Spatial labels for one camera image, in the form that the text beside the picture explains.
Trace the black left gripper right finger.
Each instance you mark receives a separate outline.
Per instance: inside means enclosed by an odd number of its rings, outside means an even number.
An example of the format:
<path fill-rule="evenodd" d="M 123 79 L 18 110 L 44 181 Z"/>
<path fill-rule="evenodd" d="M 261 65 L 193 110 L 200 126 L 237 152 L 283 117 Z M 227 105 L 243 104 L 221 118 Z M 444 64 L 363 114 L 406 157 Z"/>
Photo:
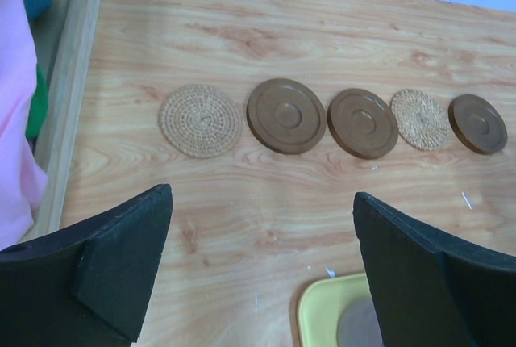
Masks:
<path fill-rule="evenodd" d="M 515 258 L 365 192 L 353 222 L 386 346 L 513 346 Z"/>

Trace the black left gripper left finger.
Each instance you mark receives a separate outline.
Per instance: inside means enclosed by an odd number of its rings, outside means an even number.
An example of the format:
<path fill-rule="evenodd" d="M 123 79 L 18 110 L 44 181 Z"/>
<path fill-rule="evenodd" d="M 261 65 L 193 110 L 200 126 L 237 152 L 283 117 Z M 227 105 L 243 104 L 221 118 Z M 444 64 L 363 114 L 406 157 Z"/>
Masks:
<path fill-rule="evenodd" d="M 1 251 L 3 346 L 138 341 L 173 214 L 159 184 L 96 216 Z"/>

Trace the woven rattan coaster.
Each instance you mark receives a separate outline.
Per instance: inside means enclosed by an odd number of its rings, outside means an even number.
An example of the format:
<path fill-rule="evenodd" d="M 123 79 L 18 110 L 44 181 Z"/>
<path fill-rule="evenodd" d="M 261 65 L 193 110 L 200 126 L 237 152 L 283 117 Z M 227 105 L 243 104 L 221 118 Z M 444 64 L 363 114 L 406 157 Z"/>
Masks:
<path fill-rule="evenodd" d="M 161 104 L 157 123 L 175 149 L 202 159 L 233 149 L 243 129 L 235 101 L 220 89 L 202 84 L 173 91 Z"/>
<path fill-rule="evenodd" d="M 414 89 L 398 91 L 391 100 L 391 111 L 402 138 L 422 151 L 441 149 L 449 135 L 444 109 L 428 94 Z"/>

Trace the brown ceramic coaster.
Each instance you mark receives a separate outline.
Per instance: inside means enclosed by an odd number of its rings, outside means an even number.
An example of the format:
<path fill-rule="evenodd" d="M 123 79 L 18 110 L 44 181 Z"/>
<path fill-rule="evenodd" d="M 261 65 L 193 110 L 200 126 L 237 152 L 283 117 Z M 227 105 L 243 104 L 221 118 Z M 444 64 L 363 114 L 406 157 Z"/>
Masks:
<path fill-rule="evenodd" d="M 393 112 L 368 90 L 350 88 L 339 92 L 327 109 L 327 122 L 336 143 L 358 158 L 381 158 L 397 143 L 398 126 Z"/>
<path fill-rule="evenodd" d="M 454 98 L 448 118 L 460 142 L 475 153 L 493 155 L 506 146 L 508 133 L 503 118 L 480 96 L 462 94 Z"/>
<path fill-rule="evenodd" d="M 301 82 L 278 77 L 251 92 L 246 117 L 255 138 L 277 153 L 298 155 L 324 136 L 326 113 L 317 95 Z"/>

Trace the purple glass mug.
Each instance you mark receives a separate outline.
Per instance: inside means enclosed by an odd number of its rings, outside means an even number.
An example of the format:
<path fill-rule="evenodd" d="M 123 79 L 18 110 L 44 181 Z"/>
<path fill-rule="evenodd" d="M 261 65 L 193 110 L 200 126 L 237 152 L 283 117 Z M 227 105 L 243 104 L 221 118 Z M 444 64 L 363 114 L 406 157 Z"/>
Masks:
<path fill-rule="evenodd" d="M 350 304 L 339 319 L 338 346 L 382 346 L 383 340 L 372 299 Z"/>

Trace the yellow plastic tray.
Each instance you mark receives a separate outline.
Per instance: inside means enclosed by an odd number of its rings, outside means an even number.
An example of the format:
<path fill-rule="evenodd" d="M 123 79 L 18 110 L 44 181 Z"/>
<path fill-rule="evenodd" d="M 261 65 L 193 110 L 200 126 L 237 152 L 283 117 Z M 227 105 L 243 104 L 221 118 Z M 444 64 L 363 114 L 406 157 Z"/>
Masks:
<path fill-rule="evenodd" d="M 371 298 L 365 273 L 325 278 L 309 285 L 298 301 L 301 346 L 337 346 L 341 315 L 364 298 Z"/>

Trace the pink t-shirt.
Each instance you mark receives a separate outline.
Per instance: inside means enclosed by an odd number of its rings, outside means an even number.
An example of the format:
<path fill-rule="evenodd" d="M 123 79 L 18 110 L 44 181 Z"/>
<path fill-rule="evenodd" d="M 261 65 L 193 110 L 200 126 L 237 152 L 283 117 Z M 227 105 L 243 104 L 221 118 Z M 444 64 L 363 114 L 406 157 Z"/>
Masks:
<path fill-rule="evenodd" d="M 33 225 L 47 174 L 26 138 L 37 56 L 23 0 L 1 0 L 1 248 Z"/>

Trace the green garment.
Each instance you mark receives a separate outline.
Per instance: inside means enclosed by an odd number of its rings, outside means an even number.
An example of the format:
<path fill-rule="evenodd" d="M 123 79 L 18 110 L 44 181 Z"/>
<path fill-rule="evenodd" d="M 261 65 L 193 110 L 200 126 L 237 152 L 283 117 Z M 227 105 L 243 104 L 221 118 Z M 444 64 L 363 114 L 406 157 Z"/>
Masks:
<path fill-rule="evenodd" d="M 26 138 L 35 139 L 43 126 L 48 112 L 48 85 L 39 65 L 36 66 L 37 85 L 31 98 L 26 127 Z"/>

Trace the wooden clothes rack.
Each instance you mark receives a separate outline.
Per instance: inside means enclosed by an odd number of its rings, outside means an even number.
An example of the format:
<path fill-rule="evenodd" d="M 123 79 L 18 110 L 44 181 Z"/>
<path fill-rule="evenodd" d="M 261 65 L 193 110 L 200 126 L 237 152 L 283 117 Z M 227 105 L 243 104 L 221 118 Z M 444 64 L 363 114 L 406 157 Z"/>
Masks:
<path fill-rule="evenodd" d="M 48 82 L 48 115 L 35 143 L 35 160 L 48 184 L 24 240 L 60 227 L 101 0 L 52 0 L 31 27 Z"/>

